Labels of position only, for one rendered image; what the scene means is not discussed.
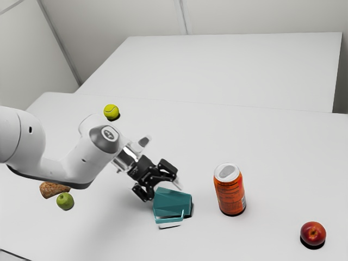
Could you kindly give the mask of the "yellow tennis ball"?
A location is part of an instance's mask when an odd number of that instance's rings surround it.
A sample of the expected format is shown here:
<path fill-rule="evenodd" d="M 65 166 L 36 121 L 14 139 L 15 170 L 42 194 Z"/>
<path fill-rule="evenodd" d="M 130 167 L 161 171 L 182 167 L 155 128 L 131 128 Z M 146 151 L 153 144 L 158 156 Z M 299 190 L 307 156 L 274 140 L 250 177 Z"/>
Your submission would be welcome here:
<path fill-rule="evenodd" d="M 103 114 L 109 121 L 114 121 L 120 117 L 119 108 L 114 104 L 107 104 L 103 109 Z"/>

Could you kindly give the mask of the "red apple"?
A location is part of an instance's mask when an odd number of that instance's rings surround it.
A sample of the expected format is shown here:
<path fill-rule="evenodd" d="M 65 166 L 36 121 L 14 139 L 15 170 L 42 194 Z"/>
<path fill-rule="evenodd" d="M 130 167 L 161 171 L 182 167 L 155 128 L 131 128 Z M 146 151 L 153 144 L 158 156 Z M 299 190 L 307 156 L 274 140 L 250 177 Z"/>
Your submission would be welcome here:
<path fill-rule="evenodd" d="M 316 221 L 309 221 L 302 225 L 300 229 L 300 239 L 303 243 L 311 247 L 318 247 L 326 240 L 326 229 Z"/>

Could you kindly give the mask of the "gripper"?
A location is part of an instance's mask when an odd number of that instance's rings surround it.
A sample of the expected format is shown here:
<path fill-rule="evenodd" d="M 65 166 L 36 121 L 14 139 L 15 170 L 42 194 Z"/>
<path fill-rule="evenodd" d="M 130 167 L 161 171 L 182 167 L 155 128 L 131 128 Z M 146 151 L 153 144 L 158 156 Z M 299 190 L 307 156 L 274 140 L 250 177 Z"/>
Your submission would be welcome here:
<path fill-rule="evenodd" d="M 132 191 L 143 201 L 151 201 L 154 198 L 154 186 L 161 181 L 171 182 L 177 189 L 182 185 L 177 177 L 178 169 L 165 159 L 161 159 L 158 165 L 141 156 L 139 161 L 127 172 L 127 175 L 137 183 Z"/>

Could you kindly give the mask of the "orange drink can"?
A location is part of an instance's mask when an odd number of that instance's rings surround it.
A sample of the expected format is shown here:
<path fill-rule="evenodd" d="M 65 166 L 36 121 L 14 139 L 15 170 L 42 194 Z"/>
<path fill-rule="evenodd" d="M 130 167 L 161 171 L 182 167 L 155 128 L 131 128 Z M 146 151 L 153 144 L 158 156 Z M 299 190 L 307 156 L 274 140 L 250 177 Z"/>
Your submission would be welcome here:
<path fill-rule="evenodd" d="M 227 216 L 238 216 L 246 209 L 243 176 L 237 165 L 223 163 L 214 171 L 214 187 L 220 211 Z"/>

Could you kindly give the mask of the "teal faceted mug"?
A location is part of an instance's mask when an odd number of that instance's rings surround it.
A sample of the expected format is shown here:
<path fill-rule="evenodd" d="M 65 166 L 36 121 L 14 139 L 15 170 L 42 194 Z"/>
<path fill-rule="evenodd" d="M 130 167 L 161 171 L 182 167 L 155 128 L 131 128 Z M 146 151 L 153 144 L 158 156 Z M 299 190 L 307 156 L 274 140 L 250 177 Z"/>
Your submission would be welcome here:
<path fill-rule="evenodd" d="M 192 195 L 158 187 L 153 199 L 156 224 L 182 222 L 192 216 Z"/>

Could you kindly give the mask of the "brown bread roll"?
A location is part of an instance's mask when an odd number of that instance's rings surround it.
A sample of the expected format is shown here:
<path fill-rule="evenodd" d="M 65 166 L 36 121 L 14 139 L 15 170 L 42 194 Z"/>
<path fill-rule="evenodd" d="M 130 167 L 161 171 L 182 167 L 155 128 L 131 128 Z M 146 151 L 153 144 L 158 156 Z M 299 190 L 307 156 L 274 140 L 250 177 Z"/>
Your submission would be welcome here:
<path fill-rule="evenodd" d="M 39 190 L 43 198 L 48 199 L 63 192 L 69 192 L 71 188 L 62 184 L 42 182 L 39 186 Z"/>

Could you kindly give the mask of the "green apple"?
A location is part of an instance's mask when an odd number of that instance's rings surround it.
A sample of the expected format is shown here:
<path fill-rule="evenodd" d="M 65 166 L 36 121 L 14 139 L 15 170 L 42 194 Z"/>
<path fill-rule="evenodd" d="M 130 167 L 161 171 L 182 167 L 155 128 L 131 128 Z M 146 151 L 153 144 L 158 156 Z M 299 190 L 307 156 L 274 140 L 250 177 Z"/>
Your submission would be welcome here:
<path fill-rule="evenodd" d="M 62 210 L 70 210 L 74 206 L 74 199 L 70 193 L 63 192 L 57 197 L 56 203 Z"/>

